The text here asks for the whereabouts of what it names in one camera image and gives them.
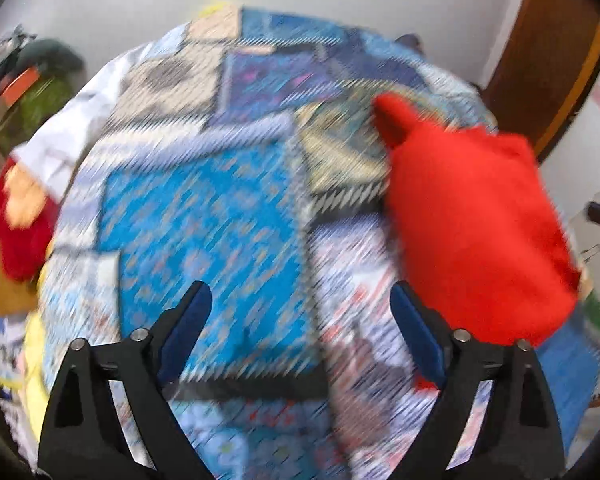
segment red cloth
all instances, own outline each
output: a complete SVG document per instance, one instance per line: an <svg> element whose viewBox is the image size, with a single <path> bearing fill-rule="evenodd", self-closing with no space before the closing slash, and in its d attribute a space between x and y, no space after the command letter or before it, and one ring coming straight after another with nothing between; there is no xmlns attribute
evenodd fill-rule
<svg viewBox="0 0 600 480"><path fill-rule="evenodd" d="M47 197L42 212L26 229L11 229L4 218L7 195L4 192L4 177L15 165L10 157L0 174L0 251L4 272L18 282L30 280L45 263L46 247L51 241L58 218L59 206Z"/></svg>
<svg viewBox="0 0 600 480"><path fill-rule="evenodd" d="M394 94L377 97L374 111L411 286L451 328L539 345L572 312L579 273L526 139L446 132Z"/></svg>

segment blue fabric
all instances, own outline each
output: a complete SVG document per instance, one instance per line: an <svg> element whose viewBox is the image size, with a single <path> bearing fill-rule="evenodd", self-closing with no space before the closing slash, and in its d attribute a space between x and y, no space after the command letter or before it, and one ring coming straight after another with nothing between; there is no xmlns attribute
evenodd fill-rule
<svg viewBox="0 0 600 480"><path fill-rule="evenodd" d="M172 402L171 410L216 478L350 479L326 402Z"/></svg>
<svg viewBox="0 0 600 480"><path fill-rule="evenodd" d="M456 110L459 119L459 128L472 128L474 126L485 126L494 132L496 127L491 121L491 114L477 96L455 96L449 99L450 104Z"/></svg>
<svg viewBox="0 0 600 480"><path fill-rule="evenodd" d="M218 109L210 124L253 121L340 94L326 68L309 52L227 54L222 70Z"/></svg>
<svg viewBox="0 0 600 480"><path fill-rule="evenodd" d="M186 367L299 372L318 362L294 183L281 140L156 171L115 171L106 184L100 250L122 250L122 335L150 326L193 280L214 307Z"/></svg>
<svg viewBox="0 0 600 480"><path fill-rule="evenodd" d="M580 304L571 317L537 349L558 413L564 449L578 431L600 374L600 350L587 336Z"/></svg>
<svg viewBox="0 0 600 480"><path fill-rule="evenodd" d="M422 54L379 34L361 30L360 38L366 52L380 59L397 59L414 67L427 62Z"/></svg>
<svg viewBox="0 0 600 480"><path fill-rule="evenodd" d="M411 50L397 45L401 56L391 56L393 51L369 49L364 38L368 33L352 30L347 43L325 47L327 64L339 79L375 79L393 81L408 88L423 91L427 85L414 68L419 60Z"/></svg>
<svg viewBox="0 0 600 480"><path fill-rule="evenodd" d="M327 20L259 9L242 10L242 40L248 43L337 43L345 38L343 28Z"/></svg>
<svg viewBox="0 0 600 480"><path fill-rule="evenodd" d="M182 46L187 28L187 24L179 25L167 32L160 40L154 41L141 61L175 54Z"/></svg>

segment blue patterned fabric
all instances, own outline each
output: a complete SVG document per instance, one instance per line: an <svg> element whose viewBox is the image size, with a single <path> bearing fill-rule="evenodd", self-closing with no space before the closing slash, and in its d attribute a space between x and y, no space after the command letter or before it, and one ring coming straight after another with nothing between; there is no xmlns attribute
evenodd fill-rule
<svg viewBox="0 0 600 480"><path fill-rule="evenodd" d="M57 325L45 335L42 379L49 391L71 341L85 336L92 345L120 340L119 266L117 252L56 248L49 257L46 279L56 288L40 295L46 305L41 312L42 323Z"/></svg>
<svg viewBox="0 0 600 480"><path fill-rule="evenodd" d="M344 41L345 37L341 26L327 20L259 9L242 10L242 40L245 43L329 44Z"/></svg>
<svg viewBox="0 0 600 480"><path fill-rule="evenodd" d="M460 128L484 126L489 131L496 130L490 118L491 114L477 96L455 96L450 99L450 104L456 110Z"/></svg>
<svg viewBox="0 0 600 480"><path fill-rule="evenodd" d="M325 67L308 52L288 56L228 54L222 69L218 108L210 124L253 121L340 94Z"/></svg>
<svg viewBox="0 0 600 480"><path fill-rule="evenodd" d="M216 478L350 478L325 402L194 400L171 409Z"/></svg>
<svg viewBox="0 0 600 480"><path fill-rule="evenodd" d="M123 336L202 280L214 306L185 375L315 367L292 156L278 139L109 177L99 249L122 252Z"/></svg>
<svg viewBox="0 0 600 480"><path fill-rule="evenodd" d="M360 38L362 39L365 51L379 59L397 59L414 67L427 63L419 52L379 34L360 30Z"/></svg>
<svg viewBox="0 0 600 480"><path fill-rule="evenodd" d="M390 289L400 276L398 243L389 222L371 214L320 225L308 244L338 441L354 478L384 480L438 395L416 389L413 357L390 311ZM490 392L485 381L448 467L469 459Z"/></svg>
<svg viewBox="0 0 600 480"><path fill-rule="evenodd" d="M411 55L413 51L396 45L401 56L389 56L386 51L381 51L383 56L378 56L378 49L370 50L366 46L368 36L366 32L352 30L346 43L324 47L327 66L338 79L393 81L418 91L427 89L422 76L410 64L420 62L416 54Z"/></svg>

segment quilt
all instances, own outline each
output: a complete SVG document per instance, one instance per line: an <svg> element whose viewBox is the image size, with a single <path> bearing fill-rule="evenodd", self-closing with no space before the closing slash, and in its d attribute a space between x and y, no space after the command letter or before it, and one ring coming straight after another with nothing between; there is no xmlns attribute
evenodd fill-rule
<svg viewBox="0 0 600 480"><path fill-rule="evenodd" d="M370 124L384 91L449 129L495 132L474 88L369 30L226 5L145 49L62 206L40 297L46 387L73 338L150 326L202 279L212 314L170 405L216 477L387 478L436 393L414 389L388 310L396 243ZM600 370L587 319L540 351L566 447ZM558 373L567 354L579 380Z"/></svg>

